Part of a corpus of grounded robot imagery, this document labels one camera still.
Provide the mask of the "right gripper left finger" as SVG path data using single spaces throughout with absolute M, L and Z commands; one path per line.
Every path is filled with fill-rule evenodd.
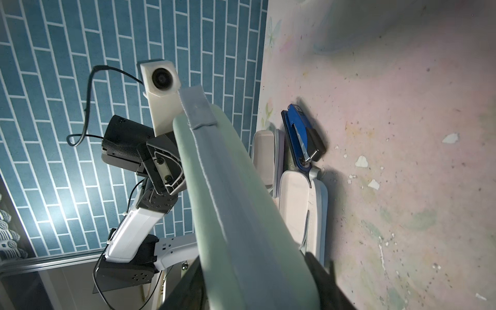
M 205 308 L 205 280 L 197 257 L 159 310 L 201 310 Z

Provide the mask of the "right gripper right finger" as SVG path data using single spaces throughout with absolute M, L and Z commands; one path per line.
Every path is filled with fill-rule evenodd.
M 323 266 L 310 252 L 304 255 L 304 259 L 316 284 L 321 310 L 356 309 L 337 285 L 335 266 L 332 260 Z

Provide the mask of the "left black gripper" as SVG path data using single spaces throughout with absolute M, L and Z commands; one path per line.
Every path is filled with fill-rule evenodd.
M 155 137 L 152 128 L 114 115 L 103 137 L 102 160 L 150 179 L 161 196 L 187 188 L 173 133 Z

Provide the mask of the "grey sleeve back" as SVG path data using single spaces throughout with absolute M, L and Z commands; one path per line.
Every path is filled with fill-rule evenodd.
M 319 309 L 311 271 L 226 114 L 201 86 L 173 121 L 211 309 Z

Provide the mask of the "white sleeve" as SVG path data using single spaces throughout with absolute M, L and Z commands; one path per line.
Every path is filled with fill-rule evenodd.
M 308 175 L 287 170 L 280 179 L 279 212 L 295 244 L 325 264 L 328 189 L 319 179 L 320 169 Z

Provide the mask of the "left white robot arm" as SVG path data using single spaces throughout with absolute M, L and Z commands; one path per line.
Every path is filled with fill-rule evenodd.
M 102 141 L 102 160 L 143 177 L 138 196 L 115 229 L 93 272 L 94 293 L 148 284 L 155 274 L 198 256 L 194 234 L 159 238 L 151 231 L 186 189 L 173 133 L 114 115 Z

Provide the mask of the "blue stapler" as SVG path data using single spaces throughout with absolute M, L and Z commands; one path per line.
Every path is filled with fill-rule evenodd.
M 319 161 L 327 148 L 297 104 L 288 105 L 288 108 L 281 112 L 281 117 L 293 162 L 300 172 L 309 174 L 312 163 Z

